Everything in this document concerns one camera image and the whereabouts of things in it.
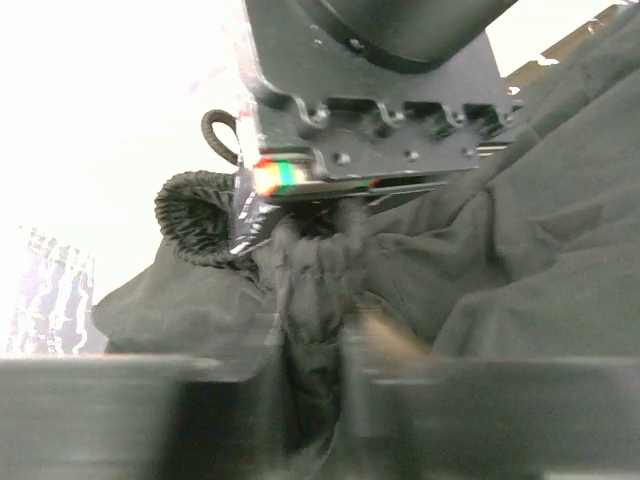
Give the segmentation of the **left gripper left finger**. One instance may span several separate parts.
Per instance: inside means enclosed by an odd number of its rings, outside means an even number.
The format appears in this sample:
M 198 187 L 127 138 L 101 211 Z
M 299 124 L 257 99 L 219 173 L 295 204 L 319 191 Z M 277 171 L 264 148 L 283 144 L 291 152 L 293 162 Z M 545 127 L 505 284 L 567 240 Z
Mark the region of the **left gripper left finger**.
M 281 338 L 234 334 L 209 358 L 5 357 L 5 479 L 274 479 L 284 463 Z

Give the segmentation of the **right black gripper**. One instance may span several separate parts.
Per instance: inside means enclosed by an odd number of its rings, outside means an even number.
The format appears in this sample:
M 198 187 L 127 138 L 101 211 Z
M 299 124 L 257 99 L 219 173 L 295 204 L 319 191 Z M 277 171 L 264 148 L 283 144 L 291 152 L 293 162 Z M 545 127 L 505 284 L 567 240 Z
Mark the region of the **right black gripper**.
M 243 167 L 267 200 L 404 194 L 515 137 L 487 27 L 506 1 L 241 1 Z

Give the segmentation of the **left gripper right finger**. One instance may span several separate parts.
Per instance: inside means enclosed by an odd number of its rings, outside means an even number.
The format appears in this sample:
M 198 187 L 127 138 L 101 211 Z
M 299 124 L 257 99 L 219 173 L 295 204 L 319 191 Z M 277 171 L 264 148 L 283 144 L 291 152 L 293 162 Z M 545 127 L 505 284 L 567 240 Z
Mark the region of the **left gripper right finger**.
M 440 358 L 362 320 L 342 333 L 353 479 L 639 473 L 639 363 Z

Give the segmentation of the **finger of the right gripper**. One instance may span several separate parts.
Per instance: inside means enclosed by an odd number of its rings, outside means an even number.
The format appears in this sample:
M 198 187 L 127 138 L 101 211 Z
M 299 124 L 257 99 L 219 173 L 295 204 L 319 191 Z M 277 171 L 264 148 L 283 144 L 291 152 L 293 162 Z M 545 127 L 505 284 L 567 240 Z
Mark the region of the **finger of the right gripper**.
M 244 167 L 234 176 L 232 206 L 229 252 L 235 256 L 248 255 L 267 242 L 283 216 L 279 206 L 257 194 L 252 173 Z

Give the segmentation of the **black trousers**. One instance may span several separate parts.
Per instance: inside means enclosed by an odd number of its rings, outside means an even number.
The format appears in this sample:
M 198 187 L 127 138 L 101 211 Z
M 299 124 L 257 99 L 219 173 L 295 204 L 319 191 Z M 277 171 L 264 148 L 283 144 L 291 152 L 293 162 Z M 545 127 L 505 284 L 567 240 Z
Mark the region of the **black trousers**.
M 287 444 L 339 414 L 338 334 L 358 303 L 443 356 L 639 352 L 639 10 L 522 92 L 516 140 L 449 185 L 379 214 L 284 219 L 228 251 L 232 178 L 187 172 L 156 200 L 154 263 L 93 310 L 111 353 L 214 357 L 278 314 L 292 388 Z

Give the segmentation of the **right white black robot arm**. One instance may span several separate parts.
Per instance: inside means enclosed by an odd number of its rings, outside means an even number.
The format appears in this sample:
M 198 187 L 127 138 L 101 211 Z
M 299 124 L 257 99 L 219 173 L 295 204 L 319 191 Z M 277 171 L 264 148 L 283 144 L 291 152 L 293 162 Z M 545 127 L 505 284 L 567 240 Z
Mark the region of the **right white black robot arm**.
M 487 27 L 505 1 L 230 1 L 241 83 L 230 250 L 342 198 L 374 211 L 447 184 L 514 137 Z

